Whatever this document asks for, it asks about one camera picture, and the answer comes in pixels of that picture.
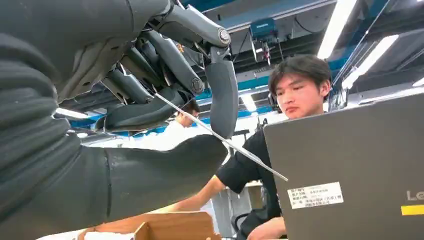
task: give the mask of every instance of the white shirt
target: white shirt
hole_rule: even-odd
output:
[[[184,127],[174,120],[169,123],[162,133],[143,136],[140,140],[124,144],[122,147],[167,151],[175,148],[185,140],[200,134],[210,133],[201,127]]]

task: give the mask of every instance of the thin metal stick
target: thin metal stick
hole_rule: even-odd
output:
[[[182,109],[180,109],[179,107],[177,107],[176,105],[174,105],[172,102],[168,101],[166,98],[164,98],[163,96],[161,96],[159,93],[156,93],[155,96],[157,96],[162,101],[164,101],[166,104],[168,104],[171,107],[173,107],[174,109],[176,109],[178,112],[182,113],[184,116],[186,116],[189,119],[191,119],[196,124],[200,125],[204,129],[208,130],[212,135],[214,135],[215,137],[217,137],[219,140],[221,140],[224,143],[228,144],[233,149],[239,151],[241,154],[243,154],[244,156],[246,156],[247,158],[249,158],[253,162],[259,164],[264,169],[268,170],[269,172],[271,172],[272,174],[276,175],[277,177],[283,179],[286,182],[289,181],[289,179],[287,177],[283,176],[279,172],[275,171],[274,169],[270,168],[265,163],[263,163],[262,160],[259,157],[257,157],[255,154],[253,154],[250,151],[244,149],[243,147],[240,147],[240,146],[235,145],[230,139],[223,138],[218,133],[216,133],[212,129],[210,129],[204,122],[202,122],[201,120],[197,119],[196,117],[194,117],[190,113],[187,113],[187,112],[183,111]]]

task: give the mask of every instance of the man's hair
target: man's hair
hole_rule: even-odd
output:
[[[299,74],[313,80],[317,87],[330,80],[331,71],[328,63],[314,55],[297,55],[282,61],[271,73],[268,88],[272,95],[277,95],[277,85],[284,74]]]
[[[193,98],[191,99],[183,108],[182,110],[186,113],[192,114],[193,111],[196,111],[200,113],[200,107],[197,104],[196,100]]]

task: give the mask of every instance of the wooden box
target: wooden box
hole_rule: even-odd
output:
[[[211,216],[201,211],[145,213],[87,228],[77,240],[84,240],[88,232],[134,233],[133,240],[221,240]]]

